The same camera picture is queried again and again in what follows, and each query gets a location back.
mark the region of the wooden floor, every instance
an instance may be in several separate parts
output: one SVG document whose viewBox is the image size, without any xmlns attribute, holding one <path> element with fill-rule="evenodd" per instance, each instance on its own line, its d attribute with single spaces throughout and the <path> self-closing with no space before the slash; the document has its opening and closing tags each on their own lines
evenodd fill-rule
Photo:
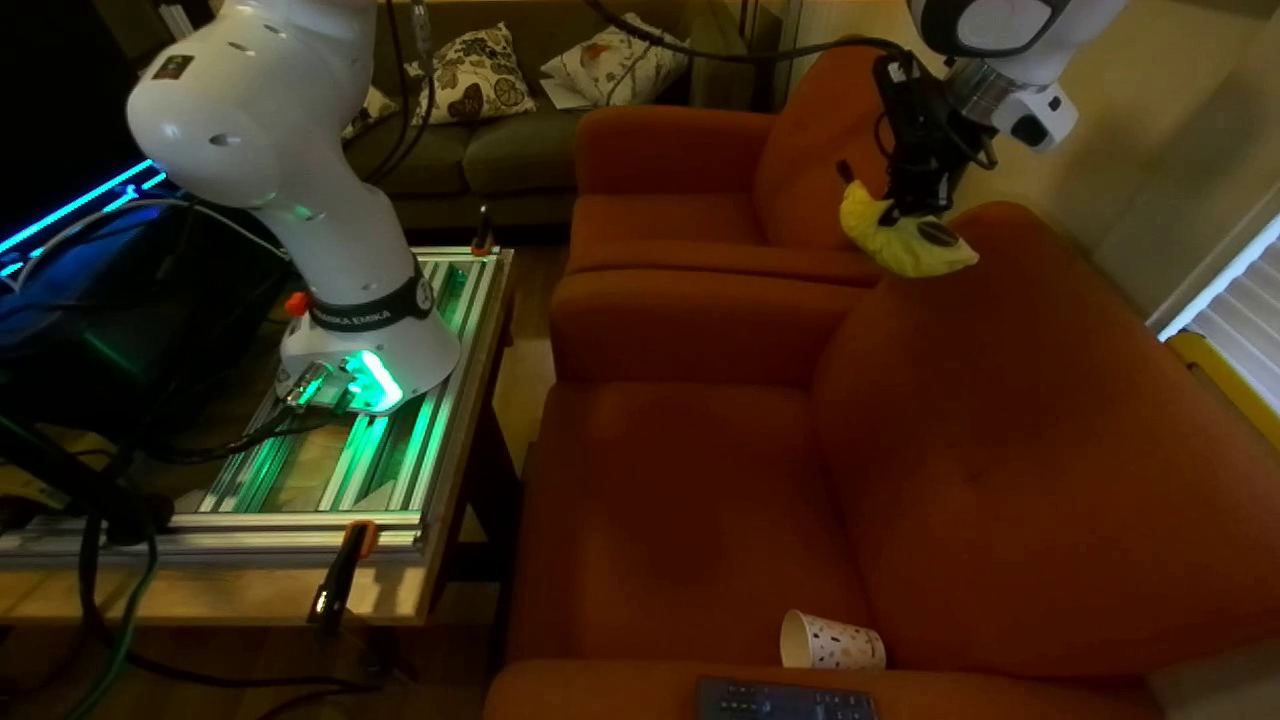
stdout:
<svg viewBox="0 0 1280 720">
<path fill-rule="evenodd" d="M 538 434 L 543 400 L 554 380 L 547 307 L 564 269 L 566 249 L 516 252 L 513 346 L 499 369 L 494 405 L 516 468 Z M 467 523 L 465 534 L 477 529 Z M 425 628 L 398 630 L 402 667 L 378 693 L 301 707 L 285 717 L 475 720 L 484 702 L 495 588 L 451 585 Z M 18 689 L 12 717 L 61 717 L 105 662 L 84 643 L 61 678 L 29 692 L 67 655 L 74 628 L 17 628 L 0 646 L 0 683 Z M 353 628 L 321 644 L 310 629 L 141 628 L 134 648 L 161 662 L 224 676 L 340 675 L 364 679 L 367 633 Z M 312 688 L 224 691 L 155 678 L 129 669 L 93 717 L 253 720 Z"/>
</svg>

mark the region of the black remote control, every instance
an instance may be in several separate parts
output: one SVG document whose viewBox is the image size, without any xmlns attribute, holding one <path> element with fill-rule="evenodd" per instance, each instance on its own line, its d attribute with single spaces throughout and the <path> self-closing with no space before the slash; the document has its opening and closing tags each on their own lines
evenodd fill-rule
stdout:
<svg viewBox="0 0 1280 720">
<path fill-rule="evenodd" d="M 867 693 L 699 678 L 698 720 L 876 720 L 876 707 Z"/>
</svg>

